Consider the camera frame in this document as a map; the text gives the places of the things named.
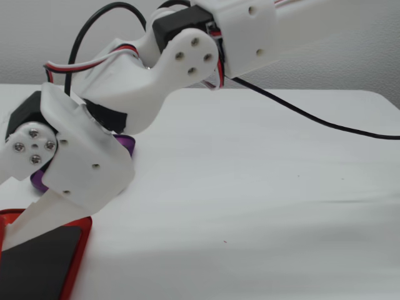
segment hole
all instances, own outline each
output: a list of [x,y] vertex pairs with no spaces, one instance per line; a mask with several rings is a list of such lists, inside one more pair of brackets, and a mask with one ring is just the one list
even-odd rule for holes
[[197,69],[196,69],[195,67],[191,67],[187,73],[188,73],[189,75],[193,75],[193,74],[196,73],[196,71],[197,71]]
[[205,57],[204,57],[204,61],[205,62],[208,62],[208,61],[210,61],[210,60],[212,60],[213,59],[213,55],[212,54],[206,54],[205,55]]
[[195,37],[194,39],[192,39],[192,47],[196,47],[199,44],[200,40]]
[[178,52],[178,53],[175,55],[175,59],[176,59],[177,61],[181,61],[184,57],[185,57],[185,54],[184,54],[183,52]]
[[257,13],[257,9],[254,6],[249,7],[250,16],[254,16]]

